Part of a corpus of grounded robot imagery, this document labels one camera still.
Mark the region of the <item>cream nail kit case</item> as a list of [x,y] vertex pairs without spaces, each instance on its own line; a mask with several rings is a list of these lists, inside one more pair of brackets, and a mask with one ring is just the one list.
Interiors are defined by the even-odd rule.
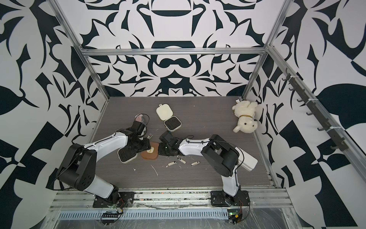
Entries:
[[120,162],[126,164],[137,157],[137,151],[129,148],[120,148],[117,151],[117,155]]
[[182,122],[173,115],[173,111],[168,104],[159,104],[156,109],[156,113],[164,122],[168,131],[174,132],[182,126]]

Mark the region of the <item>brown nail kit case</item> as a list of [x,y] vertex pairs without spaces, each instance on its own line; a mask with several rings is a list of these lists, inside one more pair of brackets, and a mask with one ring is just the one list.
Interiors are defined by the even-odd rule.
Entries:
[[158,158],[159,143],[150,142],[150,149],[141,152],[141,157],[145,160],[156,160]]

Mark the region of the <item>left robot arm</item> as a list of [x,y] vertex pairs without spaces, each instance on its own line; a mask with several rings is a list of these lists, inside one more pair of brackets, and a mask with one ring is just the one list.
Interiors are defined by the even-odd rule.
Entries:
[[71,188],[116,204],[120,199],[118,188],[96,175],[97,162],[114,151],[117,151],[121,162],[130,162],[138,153],[151,148],[150,140],[145,134],[145,122],[136,118],[130,128],[118,129],[102,140],[86,145],[73,144],[69,147],[55,179]]

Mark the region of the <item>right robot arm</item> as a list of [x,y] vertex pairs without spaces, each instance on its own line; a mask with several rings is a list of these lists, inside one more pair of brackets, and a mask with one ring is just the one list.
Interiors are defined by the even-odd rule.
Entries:
[[160,137],[159,154],[163,156],[202,156],[211,167],[221,176],[223,193],[232,201],[244,200],[237,178],[237,170],[245,161],[241,148],[225,141],[219,135],[210,138],[194,140],[178,138],[170,131]]

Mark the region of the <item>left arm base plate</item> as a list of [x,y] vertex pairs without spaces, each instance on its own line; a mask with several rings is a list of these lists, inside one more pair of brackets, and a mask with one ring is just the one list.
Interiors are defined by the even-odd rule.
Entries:
[[93,208],[126,208],[131,207],[134,202],[135,192],[125,191],[125,192],[113,192],[108,198],[101,198],[95,196]]

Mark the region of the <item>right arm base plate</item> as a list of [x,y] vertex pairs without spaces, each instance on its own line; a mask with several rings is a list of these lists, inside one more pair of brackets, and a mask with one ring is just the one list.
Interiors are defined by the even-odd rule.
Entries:
[[250,206],[250,198],[247,191],[238,190],[233,197],[222,191],[211,191],[211,205],[213,207],[246,207]]

